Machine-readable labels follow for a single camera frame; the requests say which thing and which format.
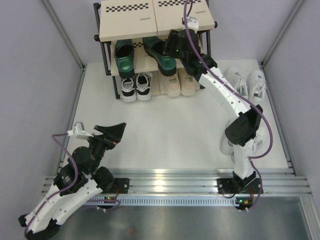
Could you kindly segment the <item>black white sneaker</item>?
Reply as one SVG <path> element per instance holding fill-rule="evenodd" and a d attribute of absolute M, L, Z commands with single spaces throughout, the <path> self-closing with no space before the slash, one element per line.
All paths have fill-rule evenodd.
<path fill-rule="evenodd" d="M 151 99 L 152 79 L 153 75 L 151 72 L 141 72 L 136 75 L 136 94 L 140 101 L 148 101 Z"/>
<path fill-rule="evenodd" d="M 137 99 L 134 78 L 124 78 L 121 80 L 121 95 L 122 100 L 126 103 L 134 102 Z"/>

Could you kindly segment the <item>green pointed shoe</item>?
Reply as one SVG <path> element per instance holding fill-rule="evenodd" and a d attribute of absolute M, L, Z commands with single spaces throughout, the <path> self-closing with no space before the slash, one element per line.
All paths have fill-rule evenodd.
<path fill-rule="evenodd" d="M 118 40 L 115 44 L 115 63 L 122 79 L 132 78 L 134 70 L 135 47 L 131 39 Z"/>
<path fill-rule="evenodd" d="M 143 37 L 142 43 L 148 56 L 156 60 L 160 73 L 165 77 L 177 73 L 176 60 L 164 54 L 166 42 L 157 36 Z"/>

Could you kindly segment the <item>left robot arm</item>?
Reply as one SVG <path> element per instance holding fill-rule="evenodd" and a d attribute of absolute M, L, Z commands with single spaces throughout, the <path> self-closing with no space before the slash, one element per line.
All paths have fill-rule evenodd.
<path fill-rule="evenodd" d="M 107 167 L 100 165 L 105 152 L 121 142 L 126 126 L 125 122 L 95 125 L 94 130 L 99 133 L 90 134 L 82 122 L 77 122 L 64 133 L 64 136 L 87 141 L 88 146 L 80 146 L 73 152 L 62 148 L 68 156 L 67 164 L 58 171 L 35 209 L 18 218 L 27 240 L 49 240 L 85 203 L 96 203 L 94 197 L 99 194 L 128 193 L 130 180 L 116 178 Z"/>

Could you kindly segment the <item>beige lace sneaker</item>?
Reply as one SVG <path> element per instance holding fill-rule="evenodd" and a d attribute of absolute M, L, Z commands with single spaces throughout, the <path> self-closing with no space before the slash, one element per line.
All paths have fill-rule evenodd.
<path fill-rule="evenodd" d="M 172 76 L 161 75 L 160 83 L 160 93 L 162 95 L 168 95 L 171 98 L 175 98 L 181 94 L 181 85 L 177 73 Z"/>
<path fill-rule="evenodd" d="M 191 97 L 200 88 L 198 82 L 189 75 L 184 68 L 178 69 L 178 79 L 180 91 L 183 96 Z"/>

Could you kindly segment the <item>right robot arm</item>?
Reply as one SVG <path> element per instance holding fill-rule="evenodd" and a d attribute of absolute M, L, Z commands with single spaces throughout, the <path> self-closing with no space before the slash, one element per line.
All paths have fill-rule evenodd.
<path fill-rule="evenodd" d="M 234 169 L 232 177 L 221 178 L 221 194 L 263 193 L 261 174 L 254 166 L 254 139 L 263 117 L 260 105 L 253 105 L 237 93 L 225 79 L 218 64 L 207 54 L 200 52 L 198 35 L 193 29 L 172 29 L 168 35 L 165 55 L 181 61 L 186 72 L 204 86 L 218 101 L 229 118 L 224 131 L 227 142 L 233 147 Z"/>

